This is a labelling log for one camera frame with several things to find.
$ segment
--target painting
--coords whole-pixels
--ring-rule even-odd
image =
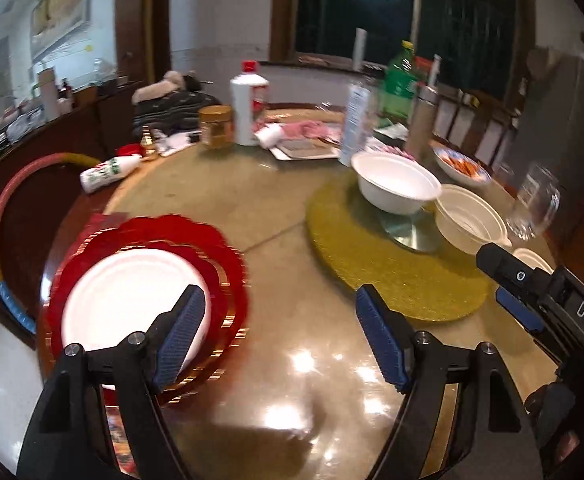
[[[32,11],[32,57],[37,62],[51,47],[89,20],[90,0],[41,0]]]

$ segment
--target metal bolt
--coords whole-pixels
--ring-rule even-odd
[[[140,345],[146,340],[146,334],[144,332],[133,332],[128,336],[128,343],[130,345]]]
[[[77,355],[81,350],[81,345],[79,343],[70,343],[66,346],[66,349],[63,352],[68,356],[72,357],[73,355]]]
[[[429,344],[429,334],[427,332],[416,332],[415,338],[420,345]]]
[[[496,353],[496,347],[492,343],[481,343],[480,349],[484,351],[487,355],[492,355]]]

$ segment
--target orange food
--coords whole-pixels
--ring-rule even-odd
[[[478,164],[472,160],[466,158],[456,159],[448,156],[442,156],[441,160],[453,167],[454,170],[460,171],[462,174],[465,174],[470,178],[478,177]]]

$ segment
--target green plastic bottle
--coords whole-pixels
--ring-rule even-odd
[[[390,61],[385,75],[383,114],[393,123],[407,123],[418,77],[412,72],[414,45],[403,41],[403,51]]]

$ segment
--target jar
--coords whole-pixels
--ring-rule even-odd
[[[201,142],[214,150],[233,142],[233,110],[228,105],[206,106],[198,111]]]

